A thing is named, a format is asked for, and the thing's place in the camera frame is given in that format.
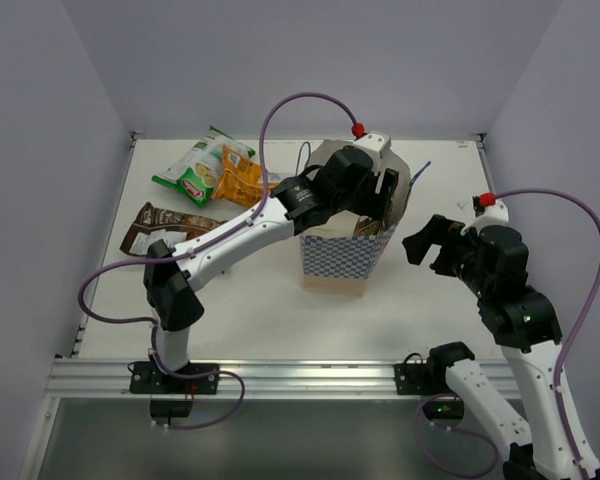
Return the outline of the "green Chuba chips bag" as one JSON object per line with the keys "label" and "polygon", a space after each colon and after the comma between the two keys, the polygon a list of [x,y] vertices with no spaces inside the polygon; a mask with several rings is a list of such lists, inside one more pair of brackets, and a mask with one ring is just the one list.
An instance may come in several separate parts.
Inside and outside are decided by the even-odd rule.
{"label": "green Chuba chips bag", "polygon": [[255,155],[252,148],[210,125],[208,132],[178,161],[166,170],[154,174],[151,180],[176,190],[202,208],[211,200],[224,172],[225,147],[231,147],[249,158]]}

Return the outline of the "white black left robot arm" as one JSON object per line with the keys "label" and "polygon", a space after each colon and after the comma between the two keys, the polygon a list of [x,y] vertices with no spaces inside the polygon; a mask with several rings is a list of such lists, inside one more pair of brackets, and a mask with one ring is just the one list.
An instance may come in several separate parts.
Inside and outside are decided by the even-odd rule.
{"label": "white black left robot arm", "polygon": [[189,329],[205,313],[197,294],[227,268],[279,241],[326,224],[341,212],[386,220],[411,172],[392,152],[346,145],[324,164],[285,178],[262,200],[225,224],[169,247],[147,251],[143,285],[154,312],[152,379],[165,392],[188,379]]}

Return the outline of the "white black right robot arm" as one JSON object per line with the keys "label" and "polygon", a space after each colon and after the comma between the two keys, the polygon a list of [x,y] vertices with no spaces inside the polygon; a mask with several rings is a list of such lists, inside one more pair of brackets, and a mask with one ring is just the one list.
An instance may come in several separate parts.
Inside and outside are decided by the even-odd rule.
{"label": "white black right robot arm", "polygon": [[600,479],[600,461],[579,421],[565,372],[556,363],[564,348],[550,300],[528,283],[529,251],[508,226],[466,227],[434,215],[403,242],[409,263],[429,248],[438,275],[459,279],[476,296],[479,316],[507,361],[523,402],[508,403],[462,342],[431,350],[425,379],[437,392],[452,391],[495,444],[507,479]]}

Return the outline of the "yellow snack bag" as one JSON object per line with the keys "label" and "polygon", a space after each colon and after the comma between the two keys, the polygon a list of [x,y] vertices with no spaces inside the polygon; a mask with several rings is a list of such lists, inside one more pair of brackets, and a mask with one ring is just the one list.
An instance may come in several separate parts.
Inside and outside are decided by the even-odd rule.
{"label": "yellow snack bag", "polygon": [[213,199],[224,199],[250,208],[265,194],[262,168],[248,155],[224,145],[222,149],[222,175],[212,194]]}

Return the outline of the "dark brown snack bag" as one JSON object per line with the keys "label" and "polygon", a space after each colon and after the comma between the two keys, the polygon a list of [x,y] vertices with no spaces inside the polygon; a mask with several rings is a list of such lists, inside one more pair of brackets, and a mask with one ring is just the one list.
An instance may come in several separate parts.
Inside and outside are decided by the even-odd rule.
{"label": "dark brown snack bag", "polygon": [[119,250],[142,257],[148,247],[164,241],[168,247],[194,239],[224,224],[222,220],[160,208],[146,202],[128,228]]}
{"label": "dark brown snack bag", "polygon": [[393,227],[384,220],[360,217],[354,227],[353,235],[356,237],[375,237],[390,233],[392,230]]}

